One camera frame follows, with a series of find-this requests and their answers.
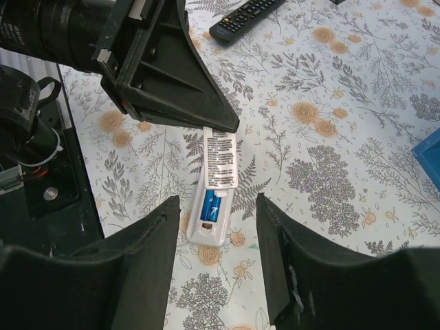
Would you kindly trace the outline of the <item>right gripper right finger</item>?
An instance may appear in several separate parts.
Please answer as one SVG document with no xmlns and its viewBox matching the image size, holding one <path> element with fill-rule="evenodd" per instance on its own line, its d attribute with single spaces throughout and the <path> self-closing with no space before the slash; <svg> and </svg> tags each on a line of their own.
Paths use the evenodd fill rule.
<svg viewBox="0 0 440 330">
<path fill-rule="evenodd" d="M 437 248 L 367 256 L 290 218 L 264 194 L 256 199 L 256 229 L 277 329 L 439 328 Z"/>
</svg>

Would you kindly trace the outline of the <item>white remote control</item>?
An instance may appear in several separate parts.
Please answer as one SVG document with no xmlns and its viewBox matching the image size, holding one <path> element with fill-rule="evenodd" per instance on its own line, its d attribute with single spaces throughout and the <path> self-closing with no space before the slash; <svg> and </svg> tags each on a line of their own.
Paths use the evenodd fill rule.
<svg viewBox="0 0 440 330">
<path fill-rule="evenodd" d="M 186 238 L 195 245 L 219 248 L 226 242 L 234 189 L 207 190 L 197 185 Z"/>
</svg>

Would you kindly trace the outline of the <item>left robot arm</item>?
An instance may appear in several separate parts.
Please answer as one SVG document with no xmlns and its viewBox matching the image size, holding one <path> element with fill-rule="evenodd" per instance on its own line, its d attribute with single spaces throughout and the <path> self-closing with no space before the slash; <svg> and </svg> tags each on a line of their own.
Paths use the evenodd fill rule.
<svg viewBox="0 0 440 330">
<path fill-rule="evenodd" d="M 189 35 L 183 1 L 2 1 L 1 62 L 41 78 L 99 74 L 140 122 L 234 133 L 239 118 Z"/>
</svg>

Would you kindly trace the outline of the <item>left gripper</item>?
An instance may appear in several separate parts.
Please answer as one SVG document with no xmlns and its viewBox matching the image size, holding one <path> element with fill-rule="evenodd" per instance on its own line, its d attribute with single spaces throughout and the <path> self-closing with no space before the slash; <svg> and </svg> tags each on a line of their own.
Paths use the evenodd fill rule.
<svg viewBox="0 0 440 330">
<path fill-rule="evenodd" d="M 189 36 L 184 1 L 116 1 L 92 60 L 101 87 L 139 121 L 234 133 L 239 118 Z"/>
</svg>

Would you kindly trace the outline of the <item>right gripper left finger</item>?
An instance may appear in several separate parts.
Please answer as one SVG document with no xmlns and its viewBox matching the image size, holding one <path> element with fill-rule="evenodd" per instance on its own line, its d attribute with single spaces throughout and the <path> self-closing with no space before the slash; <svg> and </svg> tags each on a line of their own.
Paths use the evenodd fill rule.
<svg viewBox="0 0 440 330">
<path fill-rule="evenodd" d="M 2 329 L 162 329 L 179 197 L 72 256 L 1 248 Z"/>
</svg>

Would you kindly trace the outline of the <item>blue battery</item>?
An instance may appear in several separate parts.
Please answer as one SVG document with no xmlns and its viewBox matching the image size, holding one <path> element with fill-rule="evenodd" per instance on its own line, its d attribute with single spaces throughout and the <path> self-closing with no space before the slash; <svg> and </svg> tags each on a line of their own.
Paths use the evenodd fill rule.
<svg viewBox="0 0 440 330">
<path fill-rule="evenodd" d="M 203 205 L 201 209 L 200 219 L 202 221 L 208 221 L 210 219 L 210 212 L 212 207 L 214 192 L 212 190 L 206 190 L 203 198 Z"/>
<path fill-rule="evenodd" d="M 219 217 L 219 209 L 221 206 L 221 198 L 216 195 L 214 192 L 213 200 L 212 200 L 212 207 L 210 212 L 210 219 L 211 222 L 217 222 Z"/>
</svg>

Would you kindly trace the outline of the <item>white battery cover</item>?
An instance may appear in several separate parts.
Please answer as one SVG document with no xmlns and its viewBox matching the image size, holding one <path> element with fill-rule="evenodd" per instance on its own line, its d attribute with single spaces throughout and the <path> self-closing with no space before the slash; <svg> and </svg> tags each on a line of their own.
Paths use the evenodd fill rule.
<svg viewBox="0 0 440 330">
<path fill-rule="evenodd" d="M 203 128 L 204 184 L 210 190 L 228 190 L 238 187 L 237 136 Z"/>
</svg>

